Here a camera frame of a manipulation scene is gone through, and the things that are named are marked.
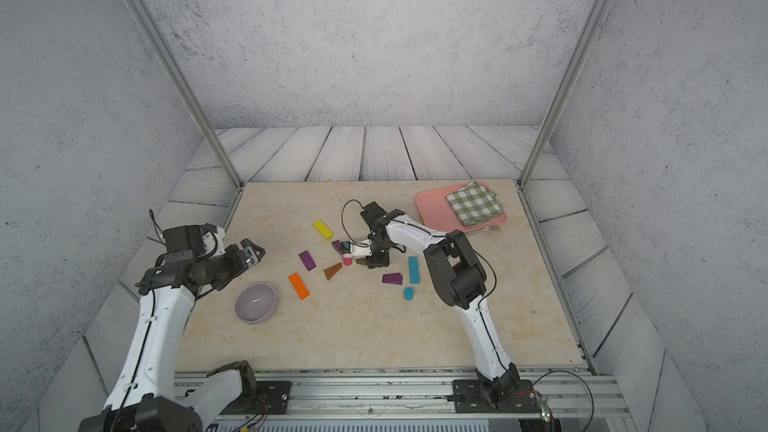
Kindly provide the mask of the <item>purple triangular block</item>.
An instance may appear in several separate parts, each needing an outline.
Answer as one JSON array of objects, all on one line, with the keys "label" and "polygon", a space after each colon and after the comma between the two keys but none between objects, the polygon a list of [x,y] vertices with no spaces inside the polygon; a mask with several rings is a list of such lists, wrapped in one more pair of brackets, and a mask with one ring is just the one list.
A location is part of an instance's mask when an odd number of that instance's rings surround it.
[{"label": "purple triangular block", "polygon": [[339,240],[332,241],[331,245],[337,253],[339,253],[340,255],[343,254],[343,249],[341,246],[341,242]]},{"label": "purple triangular block", "polygon": [[402,285],[403,276],[401,273],[387,273],[382,275],[382,282],[384,284]]}]

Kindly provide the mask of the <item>teal rectangular block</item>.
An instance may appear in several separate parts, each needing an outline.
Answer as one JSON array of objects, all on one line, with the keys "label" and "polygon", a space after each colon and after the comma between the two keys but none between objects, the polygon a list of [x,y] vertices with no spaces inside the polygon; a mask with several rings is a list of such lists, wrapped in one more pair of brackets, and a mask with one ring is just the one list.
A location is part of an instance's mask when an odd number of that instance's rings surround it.
[{"label": "teal rectangular block", "polygon": [[419,260],[416,256],[408,257],[409,282],[411,285],[420,283]]}]

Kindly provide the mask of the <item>orange rectangular block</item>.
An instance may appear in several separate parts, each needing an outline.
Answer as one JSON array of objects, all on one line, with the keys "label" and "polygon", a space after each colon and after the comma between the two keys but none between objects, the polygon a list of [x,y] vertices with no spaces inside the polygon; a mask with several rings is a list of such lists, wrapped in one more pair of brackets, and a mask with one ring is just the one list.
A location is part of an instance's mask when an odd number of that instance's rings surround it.
[{"label": "orange rectangular block", "polygon": [[300,300],[304,300],[310,296],[310,291],[304,283],[299,273],[293,273],[288,277],[288,280],[296,292]]}]

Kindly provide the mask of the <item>teal cylinder block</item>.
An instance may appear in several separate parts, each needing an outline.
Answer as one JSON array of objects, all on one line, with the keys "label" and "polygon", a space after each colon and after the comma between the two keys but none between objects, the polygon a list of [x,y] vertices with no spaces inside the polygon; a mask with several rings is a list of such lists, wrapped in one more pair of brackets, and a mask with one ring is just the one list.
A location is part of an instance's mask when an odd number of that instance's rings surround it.
[{"label": "teal cylinder block", "polygon": [[405,298],[406,301],[410,301],[410,300],[412,300],[414,298],[415,292],[414,292],[414,290],[411,287],[406,287],[404,289],[403,295],[404,295],[404,298]]}]

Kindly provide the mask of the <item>reddish brown wooden wedge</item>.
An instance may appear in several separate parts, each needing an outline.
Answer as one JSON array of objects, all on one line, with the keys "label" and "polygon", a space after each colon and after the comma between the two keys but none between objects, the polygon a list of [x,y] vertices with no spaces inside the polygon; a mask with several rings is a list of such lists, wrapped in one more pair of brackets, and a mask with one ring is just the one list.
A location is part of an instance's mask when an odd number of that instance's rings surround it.
[{"label": "reddish brown wooden wedge", "polygon": [[342,263],[337,263],[335,265],[332,265],[326,268],[323,271],[326,280],[330,281],[343,267],[344,265]]}]

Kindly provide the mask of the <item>purple rectangular block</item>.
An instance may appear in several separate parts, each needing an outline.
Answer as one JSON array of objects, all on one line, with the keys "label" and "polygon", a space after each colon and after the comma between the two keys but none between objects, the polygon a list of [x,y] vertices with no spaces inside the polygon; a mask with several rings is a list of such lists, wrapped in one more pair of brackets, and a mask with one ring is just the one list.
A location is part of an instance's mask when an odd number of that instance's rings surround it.
[{"label": "purple rectangular block", "polygon": [[313,257],[308,251],[301,252],[299,258],[307,271],[311,271],[317,267]]}]

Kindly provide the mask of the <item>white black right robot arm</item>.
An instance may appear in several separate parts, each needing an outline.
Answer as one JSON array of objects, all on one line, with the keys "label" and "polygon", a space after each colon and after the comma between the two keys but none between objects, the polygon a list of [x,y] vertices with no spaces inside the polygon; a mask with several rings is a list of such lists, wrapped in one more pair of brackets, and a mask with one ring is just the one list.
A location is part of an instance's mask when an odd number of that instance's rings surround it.
[{"label": "white black right robot arm", "polygon": [[371,202],[361,218],[369,228],[367,239],[350,246],[354,258],[371,268],[387,267],[389,251],[420,252],[433,288],[461,319],[469,339],[482,400],[494,409],[509,402],[522,384],[519,372],[503,347],[488,307],[487,274],[466,235],[442,232],[419,224],[399,209],[384,210]]}]

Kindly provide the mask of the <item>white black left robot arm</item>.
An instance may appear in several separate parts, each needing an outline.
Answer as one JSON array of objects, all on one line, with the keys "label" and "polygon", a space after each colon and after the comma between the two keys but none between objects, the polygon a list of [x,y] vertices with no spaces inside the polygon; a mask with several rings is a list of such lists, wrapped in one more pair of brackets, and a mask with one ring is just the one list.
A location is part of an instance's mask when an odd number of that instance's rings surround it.
[{"label": "white black left robot arm", "polygon": [[215,369],[189,396],[174,393],[176,361],[192,309],[261,262],[265,250],[249,239],[225,245],[223,228],[206,223],[166,229],[166,247],[138,281],[136,330],[116,385],[100,414],[82,431],[203,431],[232,404],[264,404],[250,365]]}]

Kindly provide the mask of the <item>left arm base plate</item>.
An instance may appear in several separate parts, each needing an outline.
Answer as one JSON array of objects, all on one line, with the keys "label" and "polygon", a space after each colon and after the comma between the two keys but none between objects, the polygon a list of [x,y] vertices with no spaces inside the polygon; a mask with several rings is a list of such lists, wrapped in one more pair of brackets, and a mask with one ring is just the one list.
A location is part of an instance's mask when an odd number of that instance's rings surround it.
[{"label": "left arm base plate", "polygon": [[291,381],[256,381],[222,411],[227,415],[285,415],[288,409]]}]

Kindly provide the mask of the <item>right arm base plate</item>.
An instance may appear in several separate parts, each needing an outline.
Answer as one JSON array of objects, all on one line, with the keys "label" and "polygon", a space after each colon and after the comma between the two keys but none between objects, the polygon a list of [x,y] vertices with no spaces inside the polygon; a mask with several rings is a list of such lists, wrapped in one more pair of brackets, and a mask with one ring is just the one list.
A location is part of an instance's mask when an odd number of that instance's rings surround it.
[{"label": "right arm base plate", "polygon": [[539,414],[540,401],[532,382],[521,379],[515,384],[485,380],[454,380],[447,400],[459,414],[508,413]]}]

